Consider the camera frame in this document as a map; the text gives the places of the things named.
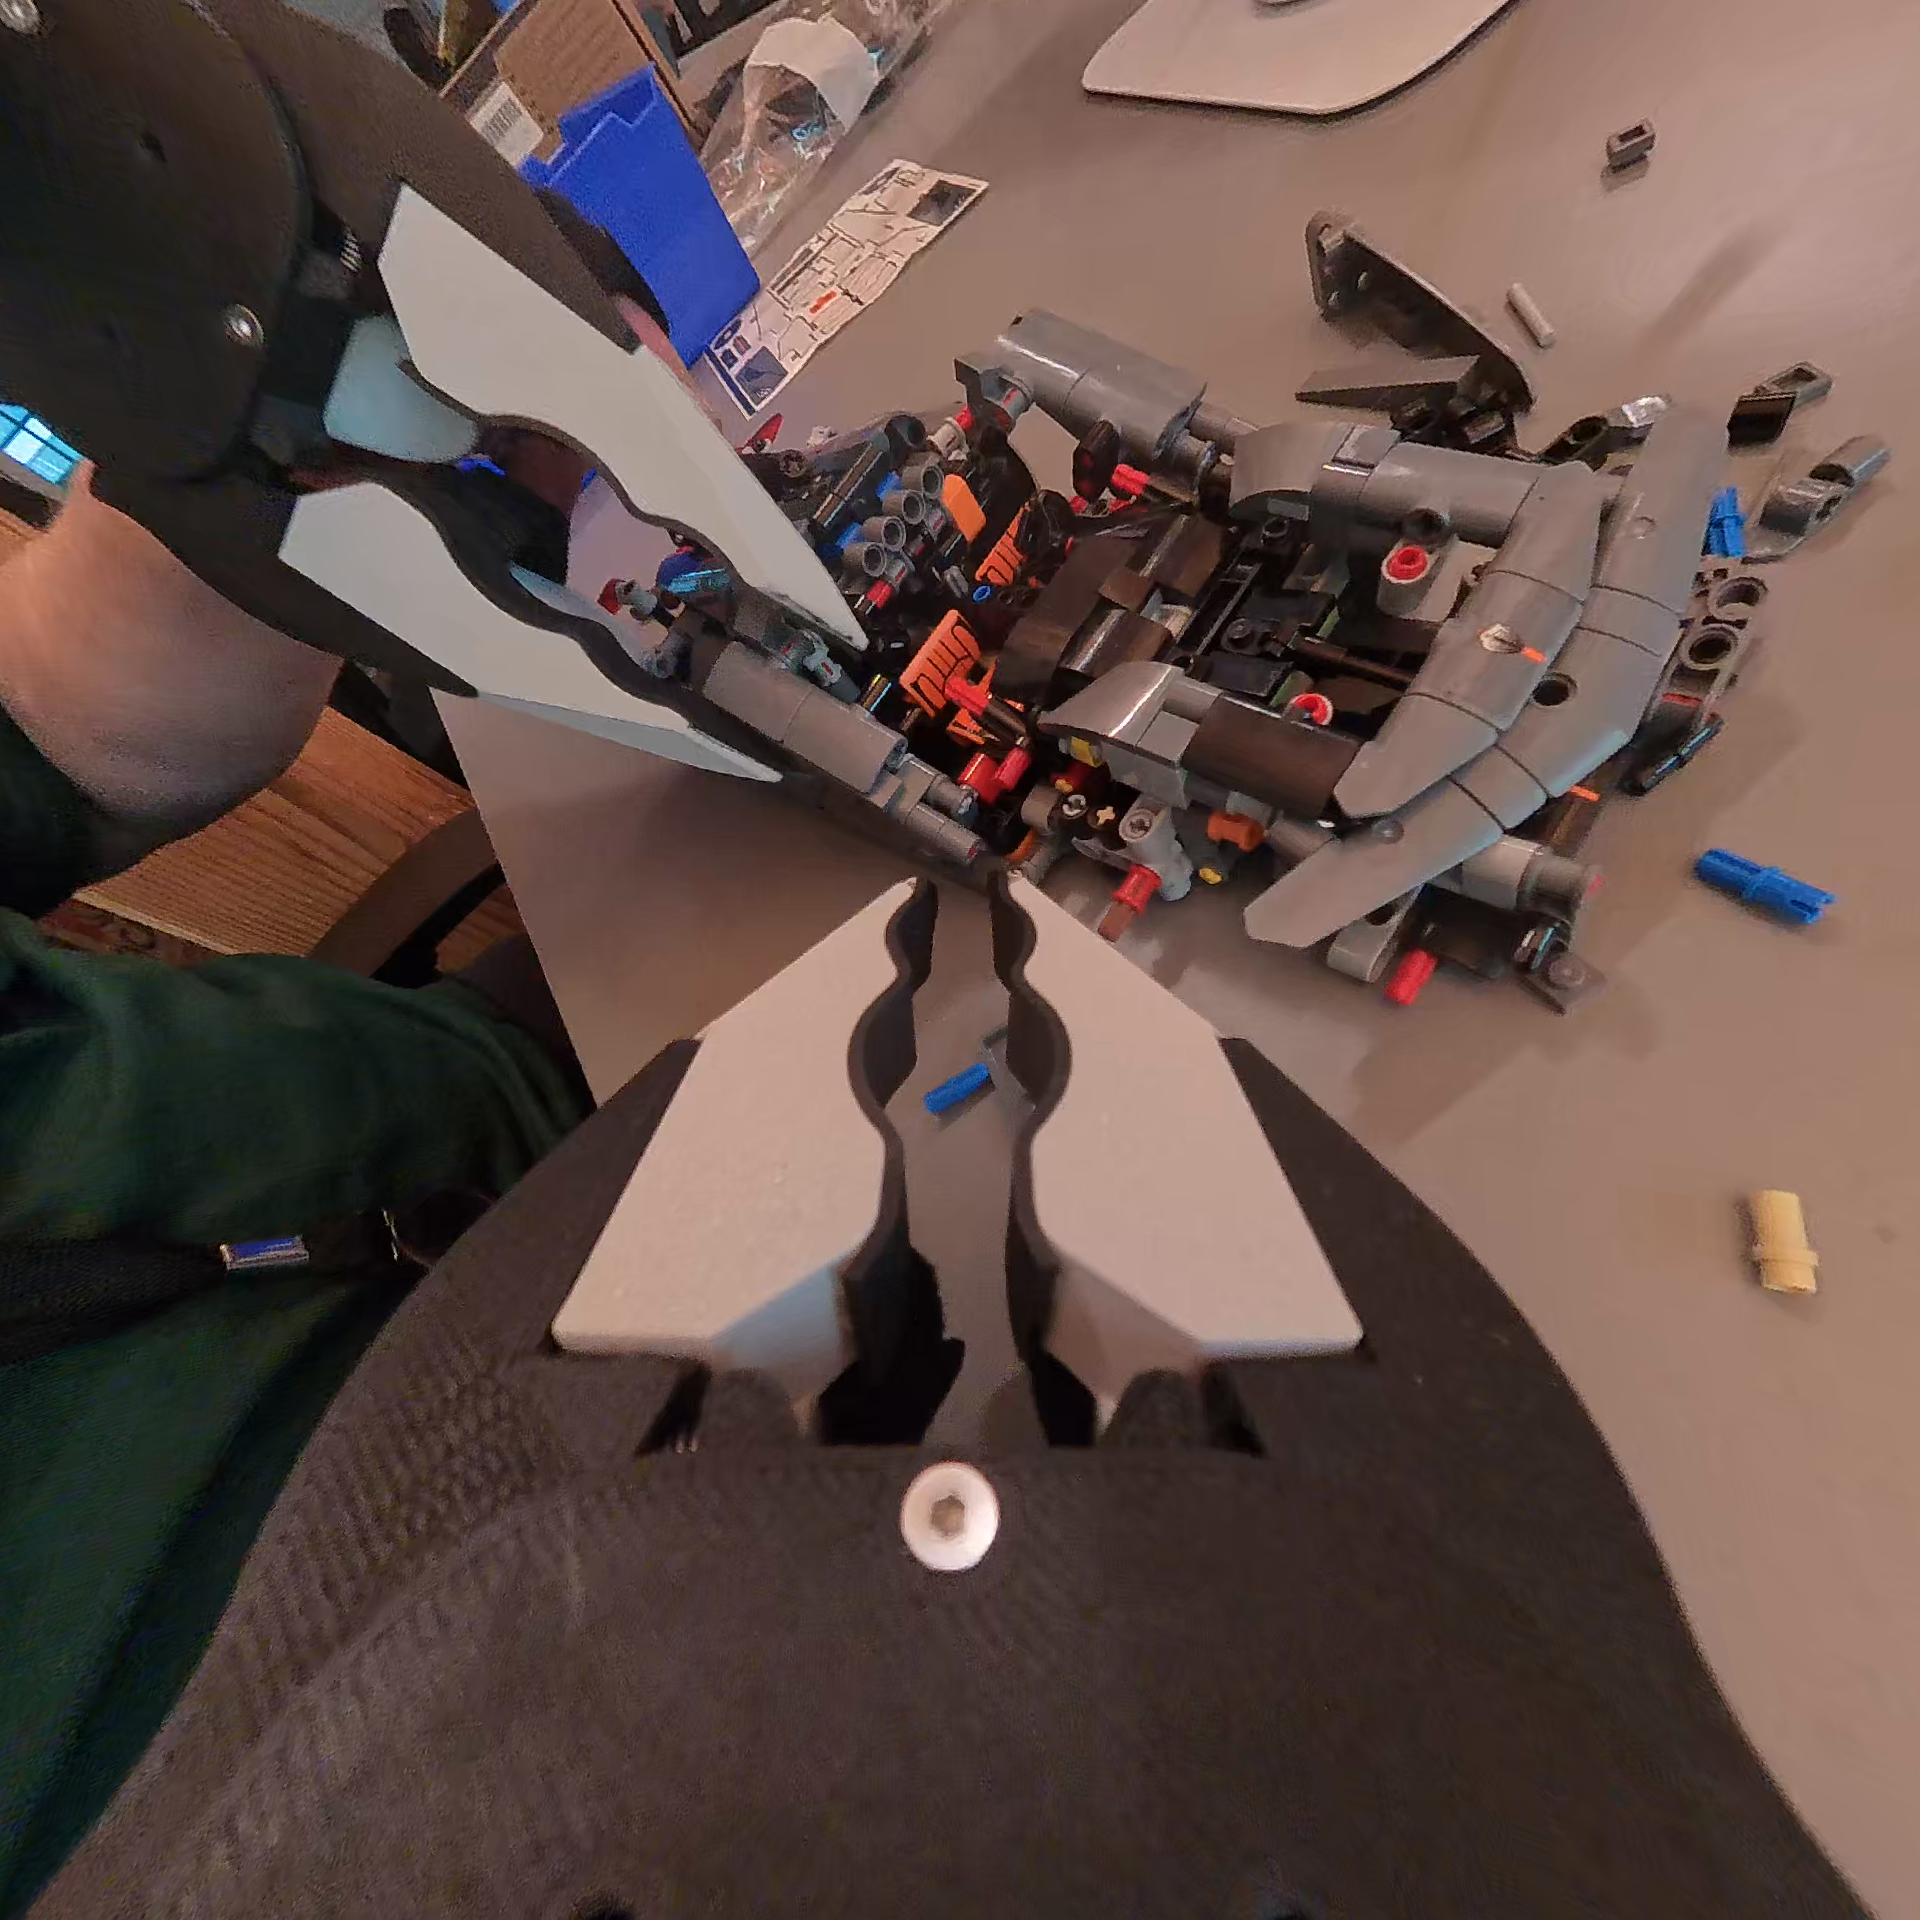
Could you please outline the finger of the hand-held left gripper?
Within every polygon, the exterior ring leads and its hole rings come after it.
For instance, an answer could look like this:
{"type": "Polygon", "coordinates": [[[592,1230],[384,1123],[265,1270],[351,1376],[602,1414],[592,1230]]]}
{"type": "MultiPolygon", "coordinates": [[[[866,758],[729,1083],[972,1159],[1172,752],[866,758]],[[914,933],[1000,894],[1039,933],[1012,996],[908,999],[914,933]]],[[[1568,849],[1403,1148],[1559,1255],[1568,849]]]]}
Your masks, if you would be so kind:
{"type": "Polygon", "coordinates": [[[485,425],[575,445],[628,511],[697,547],[660,592],[767,613],[868,648],[836,575],[648,345],[619,347],[410,182],[376,257],[389,318],[356,321],[322,414],[328,433],[413,463],[469,456],[485,425]]]}
{"type": "Polygon", "coordinates": [[[781,776],[737,723],[697,718],[648,671],[613,615],[515,566],[443,479],[305,494],[279,559],[483,703],[723,776],[781,776]]]}

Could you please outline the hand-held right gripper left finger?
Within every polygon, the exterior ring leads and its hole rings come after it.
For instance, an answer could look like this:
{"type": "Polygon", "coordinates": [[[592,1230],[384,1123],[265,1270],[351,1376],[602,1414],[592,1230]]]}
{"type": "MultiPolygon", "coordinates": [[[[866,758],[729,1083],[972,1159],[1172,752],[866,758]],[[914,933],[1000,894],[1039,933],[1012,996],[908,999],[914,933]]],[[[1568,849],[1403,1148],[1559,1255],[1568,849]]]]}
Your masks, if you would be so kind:
{"type": "Polygon", "coordinates": [[[937,1286],[890,1103],[937,911],[903,880],[708,1021],[554,1318],[564,1353],[763,1372],[795,1401],[906,1359],[937,1286]]]}

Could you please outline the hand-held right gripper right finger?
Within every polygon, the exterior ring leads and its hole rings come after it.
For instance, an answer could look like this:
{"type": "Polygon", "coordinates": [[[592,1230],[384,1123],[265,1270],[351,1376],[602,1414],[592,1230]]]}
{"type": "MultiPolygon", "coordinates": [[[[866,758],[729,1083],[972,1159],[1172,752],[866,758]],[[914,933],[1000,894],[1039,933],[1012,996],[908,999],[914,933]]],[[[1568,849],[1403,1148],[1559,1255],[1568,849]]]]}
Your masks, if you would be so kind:
{"type": "Polygon", "coordinates": [[[1047,1421],[1140,1376],[1352,1356],[1363,1325],[1223,1039],[1029,880],[992,885],[1025,1092],[1007,1301],[1047,1421]]]}

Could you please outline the grey lego car model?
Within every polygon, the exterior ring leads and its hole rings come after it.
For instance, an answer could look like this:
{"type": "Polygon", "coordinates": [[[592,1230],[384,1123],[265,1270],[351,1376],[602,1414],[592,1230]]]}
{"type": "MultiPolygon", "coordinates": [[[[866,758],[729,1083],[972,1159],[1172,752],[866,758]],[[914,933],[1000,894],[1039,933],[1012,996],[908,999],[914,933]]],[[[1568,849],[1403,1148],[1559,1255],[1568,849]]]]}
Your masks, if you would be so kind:
{"type": "Polygon", "coordinates": [[[1098,933],[1240,870],[1257,944],[1410,1004],[1453,967],[1556,1012],[1599,815],[1720,731],[1745,646],[1725,437],[1667,398],[1543,453],[1471,361],[1436,400],[1255,425],[1044,310],[946,412],[740,448],[865,646],[753,623],[675,535],[599,606],[785,776],[959,872],[1111,875],[1098,933]]]}

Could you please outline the person's left forearm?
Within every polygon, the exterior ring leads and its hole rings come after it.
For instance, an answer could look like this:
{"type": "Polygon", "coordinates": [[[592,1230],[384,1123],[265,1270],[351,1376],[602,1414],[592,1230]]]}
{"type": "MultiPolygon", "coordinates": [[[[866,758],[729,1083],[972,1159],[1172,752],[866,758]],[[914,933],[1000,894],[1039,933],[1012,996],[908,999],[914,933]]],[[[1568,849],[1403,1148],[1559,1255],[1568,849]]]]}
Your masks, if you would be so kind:
{"type": "Polygon", "coordinates": [[[50,528],[4,564],[4,709],[143,848],[281,776],[344,661],[229,606],[82,463],[50,528]]]}

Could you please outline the lego sticker sheet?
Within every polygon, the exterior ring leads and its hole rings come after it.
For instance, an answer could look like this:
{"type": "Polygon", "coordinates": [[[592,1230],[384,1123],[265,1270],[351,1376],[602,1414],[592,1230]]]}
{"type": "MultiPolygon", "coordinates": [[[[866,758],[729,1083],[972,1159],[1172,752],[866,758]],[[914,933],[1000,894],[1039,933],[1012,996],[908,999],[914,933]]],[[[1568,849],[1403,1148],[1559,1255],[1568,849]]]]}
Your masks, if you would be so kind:
{"type": "Polygon", "coordinates": [[[711,340],[705,361],[721,392],[745,417],[770,409],[807,361],[987,192],[980,179],[887,163],[711,340]]]}

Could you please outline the tan Lego pin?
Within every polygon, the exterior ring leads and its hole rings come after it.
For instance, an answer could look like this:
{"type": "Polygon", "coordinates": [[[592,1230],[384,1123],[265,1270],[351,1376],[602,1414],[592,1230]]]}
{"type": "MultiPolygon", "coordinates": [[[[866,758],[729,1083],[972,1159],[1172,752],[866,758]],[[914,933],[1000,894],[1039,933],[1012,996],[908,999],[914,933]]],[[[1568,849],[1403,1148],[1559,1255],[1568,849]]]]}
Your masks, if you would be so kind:
{"type": "Polygon", "coordinates": [[[1807,1204],[1786,1188],[1751,1191],[1745,1198],[1748,1262],[1768,1291],[1797,1299],[1817,1293],[1817,1252],[1808,1236],[1807,1204]]]}

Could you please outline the blue lego axle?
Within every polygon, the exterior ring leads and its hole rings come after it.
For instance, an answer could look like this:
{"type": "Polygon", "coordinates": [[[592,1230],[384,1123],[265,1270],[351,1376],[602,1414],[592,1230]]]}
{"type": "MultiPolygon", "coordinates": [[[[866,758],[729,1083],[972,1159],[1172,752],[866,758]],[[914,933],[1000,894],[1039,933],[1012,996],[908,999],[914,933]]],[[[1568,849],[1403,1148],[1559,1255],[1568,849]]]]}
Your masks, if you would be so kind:
{"type": "Polygon", "coordinates": [[[1835,904],[1835,894],[1787,870],[1728,848],[1708,848],[1693,861],[1693,878],[1739,904],[1779,924],[1808,928],[1835,904]]]}

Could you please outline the dark grey lego panel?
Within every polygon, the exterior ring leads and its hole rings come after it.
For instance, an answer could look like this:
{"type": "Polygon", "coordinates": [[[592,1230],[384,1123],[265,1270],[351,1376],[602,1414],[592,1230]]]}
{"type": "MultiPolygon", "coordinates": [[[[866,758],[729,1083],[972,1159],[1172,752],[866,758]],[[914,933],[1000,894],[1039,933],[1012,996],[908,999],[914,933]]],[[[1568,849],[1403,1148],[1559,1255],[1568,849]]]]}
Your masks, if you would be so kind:
{"type": "Polygon", "coordinates": [[[1391,352],[1308,374],[1298,400],[1380,415],[1409,440],[1521,453],[1533,389],[1508,343],[1341,213],[1311,216],[1306,254],[1320,315],[1391,352]]]}

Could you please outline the pile of small lego pieces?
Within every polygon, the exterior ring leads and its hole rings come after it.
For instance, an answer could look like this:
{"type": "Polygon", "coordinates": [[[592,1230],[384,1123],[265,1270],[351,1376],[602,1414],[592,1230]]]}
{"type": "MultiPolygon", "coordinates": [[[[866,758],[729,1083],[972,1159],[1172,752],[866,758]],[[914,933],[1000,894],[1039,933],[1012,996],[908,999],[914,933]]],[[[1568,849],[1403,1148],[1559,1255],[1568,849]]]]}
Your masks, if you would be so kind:
{"type": "MultiPolygon", "coordinates": [[[[1765,377],[1746,390],[1728,423],[1731,451],[1769,448],[1783,439],[1797,414],[1824,400],[1833,374],[1807,358],[1765,377]]],[[[1624,400],[1602,415],[1573,421],[1556,439],[1533,453],[1539,461],[1583,461],[1604,468],[1613,456],[1644,444],[1651,427],[1672,409],[1667,392],[1624,400]]],[[[1890,445],[1877,437],[1853,437],[1804,470],[1781,468],[1755,505],[1739,486],[1713,496],[1703,557],[1776,561],[1813,539],[1861,496],[1888,465],[1890,445]]]]}

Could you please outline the blue plastic bin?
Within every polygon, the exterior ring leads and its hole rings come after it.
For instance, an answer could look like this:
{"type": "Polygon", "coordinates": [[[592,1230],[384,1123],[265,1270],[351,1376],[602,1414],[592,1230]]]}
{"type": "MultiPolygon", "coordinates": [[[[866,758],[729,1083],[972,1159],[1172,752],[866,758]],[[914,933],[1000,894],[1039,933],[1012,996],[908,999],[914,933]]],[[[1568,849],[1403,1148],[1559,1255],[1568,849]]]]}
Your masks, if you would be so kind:
{"type": "Polygon", "coordinates": [[[651,67],[567,109],[556,152],[528,156],[516,169],[613,237],[658,300],[688,366],[761,291],[651,67]]]}

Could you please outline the clear plastic bag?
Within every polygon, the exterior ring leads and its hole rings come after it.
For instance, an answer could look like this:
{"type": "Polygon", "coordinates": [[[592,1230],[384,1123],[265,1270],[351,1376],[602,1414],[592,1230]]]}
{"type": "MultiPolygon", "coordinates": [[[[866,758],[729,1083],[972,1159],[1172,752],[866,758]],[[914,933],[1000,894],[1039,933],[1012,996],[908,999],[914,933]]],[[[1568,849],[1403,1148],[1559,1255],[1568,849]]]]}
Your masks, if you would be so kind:
{"type": "Polygon", "coordinates": [[[807,3],[763,28],[713,109],[701,149],[711,192],[749,255],[952,9],[807,3]]]}

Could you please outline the white stand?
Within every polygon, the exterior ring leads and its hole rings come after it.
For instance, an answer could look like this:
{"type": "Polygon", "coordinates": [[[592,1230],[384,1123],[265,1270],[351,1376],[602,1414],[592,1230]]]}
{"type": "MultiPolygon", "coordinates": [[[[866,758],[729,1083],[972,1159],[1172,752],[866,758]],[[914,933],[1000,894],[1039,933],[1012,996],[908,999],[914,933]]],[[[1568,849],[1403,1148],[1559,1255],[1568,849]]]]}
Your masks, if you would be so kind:
{"type": "Polygon", "coordinates": [[[1448,61],[1506,3],[1147,3],[1090,56],[1098,99],[1339,117],[1448,61]]]}

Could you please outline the wooden post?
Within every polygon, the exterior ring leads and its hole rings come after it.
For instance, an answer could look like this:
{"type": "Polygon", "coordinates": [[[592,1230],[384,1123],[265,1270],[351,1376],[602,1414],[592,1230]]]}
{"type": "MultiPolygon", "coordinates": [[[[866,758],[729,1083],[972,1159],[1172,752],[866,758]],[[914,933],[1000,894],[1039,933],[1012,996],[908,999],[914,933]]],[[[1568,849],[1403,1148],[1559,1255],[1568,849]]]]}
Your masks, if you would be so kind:
{"type": "Polygon", "coordinates": [[[516,928],[471,795],[324,710],[301,756],[221,821],[77,889],[55,917],[103,949],[315,955],[413,980],[516,928]]]}

